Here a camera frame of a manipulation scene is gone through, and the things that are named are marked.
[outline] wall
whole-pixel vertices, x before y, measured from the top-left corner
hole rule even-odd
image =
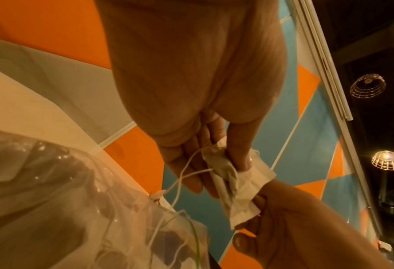
[[[19,12],[28,9],[29,16]],[[266,116],[253,147],[274,169],[278,180],[312,193],[376,244],[366,203],[348,163],[347,151],[302,29],[294,22],[292,9],[284,0],[280,1],[279,13],[288,49],[287,76],[281,96]],[[47,94],[48,99],[59,98],[51,95],[54,91],[60,94],[63,98],[57,105],[98,143],[130,122],[120,107],[110,71],[106,69],[110,65],[103,38],[90,0],[72,4],[67,0],[21,0],[9,4],[0,1],[0,39],[11,42],[0,41],[0,61],[4,61],[0,64],[1,71],[22,84],[32,85],[32,90]],[[26,53],[12,53],[17,46],[26,48]],[[7,70],[8,63],[14,67]],[[30,72],[34,73],[24,79]],[[69,74],[78,74],[72,77],[80,79],[72,79]],[[36,85],[35,80],[42,78],[49,82]],[[45,83],[52,88],[45,88]],[[76,91],[72,94],[65,89]],[[88,95],[89,89],[102,94],[101,97]],[[118,118],[122,120],[107,124]],[[97,133],[100,126],[103,133]],[[138,127],[105,151],[149,193],[167,189],[175,181],[155,143]],[[168,194],[166,199],[171,202],[173,195]],[[209,251],[223,269],[258,268],[254,261],[231,247],[233,232],[229,230],[228,220],[219,202],[206,191],[195,195],[183,189],[176,206],[176,210],[180,209],[208,227]]]

